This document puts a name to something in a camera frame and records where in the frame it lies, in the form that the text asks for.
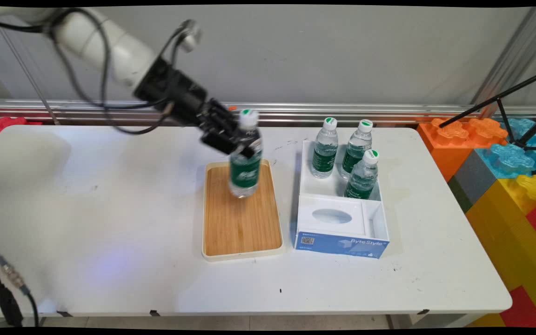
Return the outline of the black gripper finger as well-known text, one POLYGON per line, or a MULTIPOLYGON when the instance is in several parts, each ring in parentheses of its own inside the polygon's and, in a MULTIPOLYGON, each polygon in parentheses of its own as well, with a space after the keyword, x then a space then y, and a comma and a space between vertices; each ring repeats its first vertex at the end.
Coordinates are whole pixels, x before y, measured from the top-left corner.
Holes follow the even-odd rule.
POLYGON ((240 139, 238 118, 216 99, 210 99, 210 124, 212 136, 240 139))
POLYGON ((253 143, 256 141, 255 129, 242 129, 237 125, 221 127, 216 125, 200 125, 201 141, 215 150, 227 155, 242 155, 251 159, 256 154, 253 143))

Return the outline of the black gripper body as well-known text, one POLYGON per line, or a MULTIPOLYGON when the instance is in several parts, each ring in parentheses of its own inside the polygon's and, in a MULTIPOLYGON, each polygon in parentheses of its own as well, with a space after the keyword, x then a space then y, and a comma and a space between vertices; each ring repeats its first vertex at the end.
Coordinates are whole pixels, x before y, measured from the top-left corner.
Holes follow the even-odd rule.
POLYGON ((199 127, 202 110, 207 103, 207 91, 183 72, 168 67, 162 90, 162 102, 155 109, 182 127, 199 127))

